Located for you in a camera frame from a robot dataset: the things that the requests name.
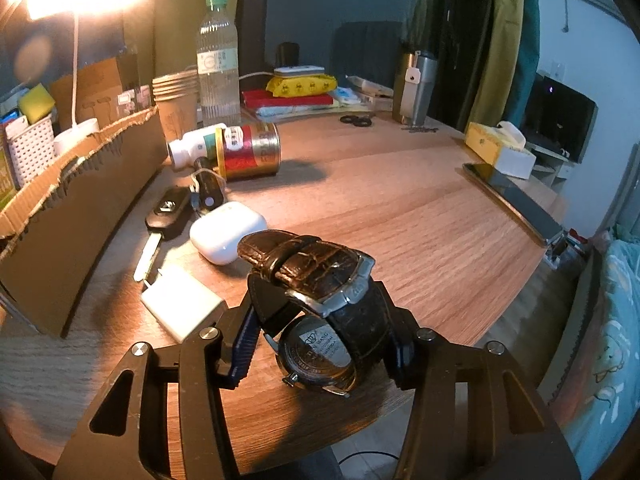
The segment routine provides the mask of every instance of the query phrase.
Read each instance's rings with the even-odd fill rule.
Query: cardboard box
[[[484,124],[469,123],[465,144],[496,170],[517,178],[529,178],[536,156],[509,143],[504,134]]]
[[[123,54],[86,66],[78,71],[76,120],[95,117],[101,128],[118,119],[118,95],[139,85],[138,60],[135,54]],[[50,86],[56,101],[60,128],[71,127],[73,76],[67,75]]]
[[[0,209],[6,206],[17,193],[5,128],[6,126],[0,124]]]
[[[64,153],[0,214],[0,303],[59,336],[111,232],[167,156],[156,108],[124,118]]]

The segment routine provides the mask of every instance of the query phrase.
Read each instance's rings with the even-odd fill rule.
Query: plastic water bottle
[[[226,15],[226,0],[207,0],[196,38],[200,104],[205,126],[240,124],[238,31]]]

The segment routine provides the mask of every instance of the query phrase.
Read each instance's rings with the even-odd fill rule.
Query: chair backrest
[[[393,88],[401,33],[401,22],[343,23],[334,33],[329,66],[338,85],[357,75]]]

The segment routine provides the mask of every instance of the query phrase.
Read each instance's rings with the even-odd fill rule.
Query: cardboard flap
[[[7,238],[22,231],[27,225],[33,211],[50,193],[50,188],[56,186],[60,180],[63,168],[74,158],[90,156],[101,145],[108,142],[117,133],[125,130],[131,124],[142,124],[150,117],[154,110],[147,110],[110,124],[100,132],[91,134],[71,150],[60,155],[39,176],[28,182],[0,212],[0,238]]]
[[[50,335],[62,333],[105,241],[166,158],[155,109],[105,128],[94,143],[101,139],[41,197],[24,229],[0,254],[0,282],[12,303]]]

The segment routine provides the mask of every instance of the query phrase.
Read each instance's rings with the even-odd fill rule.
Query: floor
[[[574,299],[576,281],[541,262],[516,299],[478,342],[504,343],[538,384],[558,346]],[[456,406],[465,410],[466,390],[456,391]],[[332,446],[340,461],[361,450],[381,450],[396,456],[411,412],[411,404],[377,420],[374,424]],[[340,468],[347,480],[386,480],[393,476],[396,460],[382,455],[364,454],[346,460]]]

